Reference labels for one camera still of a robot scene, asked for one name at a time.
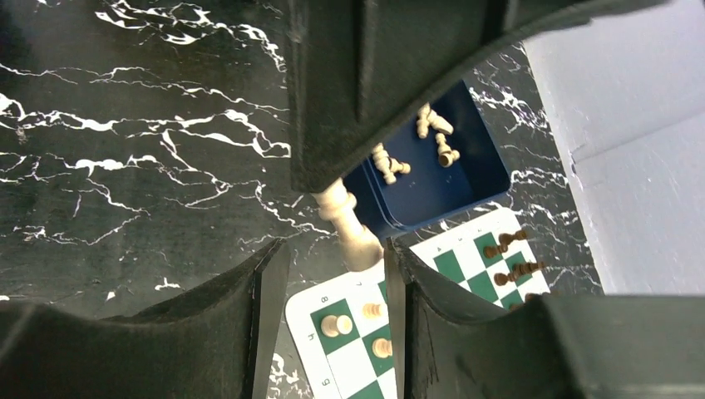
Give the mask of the light wooden pawn piece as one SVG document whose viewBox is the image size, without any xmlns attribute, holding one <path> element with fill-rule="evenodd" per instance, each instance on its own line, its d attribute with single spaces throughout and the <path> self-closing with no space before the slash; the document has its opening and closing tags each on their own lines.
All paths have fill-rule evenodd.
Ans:
<svg viewBox="0 0 705 399">
<path fill-rule="evenodd" d="M 392 341 L 384 337 L 375 339 L 372 342 L 372 353 L 378 358 L 389 358 L 392 356 Z"/>
<path fill-rule="evenodd" d="M 362 307 L 362 315 L 368 319 L 382 318 L 387 315 L 387 307 L 384 303 L 366 303 Z"/>
</svg>

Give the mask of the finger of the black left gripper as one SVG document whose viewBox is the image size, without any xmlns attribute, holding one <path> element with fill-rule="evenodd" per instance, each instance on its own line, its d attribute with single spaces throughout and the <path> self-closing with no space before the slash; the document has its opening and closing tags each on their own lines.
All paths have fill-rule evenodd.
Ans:
<svg viewBox="0 0 705 399">
<path fill-rule="evenodd" d="M 319 193 L 487 57 L 649 1 L 289 1 L 294 190 Z"/>
</svg>

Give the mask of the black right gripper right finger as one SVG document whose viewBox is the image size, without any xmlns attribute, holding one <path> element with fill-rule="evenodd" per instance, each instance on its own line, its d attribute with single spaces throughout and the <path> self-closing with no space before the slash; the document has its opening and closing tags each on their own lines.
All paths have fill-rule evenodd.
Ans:
<svg viewBox="0 0 705 399">
<path fill-rule="evenodd" d="M 403 242 L 384 269 L 400 398 L 701 398 L 701 296 L 544 294 L 508 311 Z"/>
</svg>

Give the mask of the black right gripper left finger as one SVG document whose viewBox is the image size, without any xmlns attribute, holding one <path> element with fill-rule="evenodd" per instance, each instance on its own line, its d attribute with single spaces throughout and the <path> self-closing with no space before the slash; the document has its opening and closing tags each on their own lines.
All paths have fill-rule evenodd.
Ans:
<svg viewBox="0 0 705 399">
<path fill-rule="evenodd" d="M 264 398 L 290 250 L 275 239 L 231 270 L 132 316 L 1 305 L 4 398 Z"/>
</svg>

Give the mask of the light wooden king piece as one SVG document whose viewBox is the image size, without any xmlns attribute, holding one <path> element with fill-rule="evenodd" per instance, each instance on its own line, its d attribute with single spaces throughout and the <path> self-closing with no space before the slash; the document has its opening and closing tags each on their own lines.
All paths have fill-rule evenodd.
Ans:
<svg viewBox="0 0 705 399">
<path fill-rule="evenodd" d="M 320 217 L 331 222 L 338 232 L 343 262 L 349 271 L 362 272 L 381 261 L 382 245 L 356 216 L 357 199 L 345 187 L 342 178 L 336 179 L 323 192 L 313 194 L 313 197 L 319 205 Z"/>
</svg>

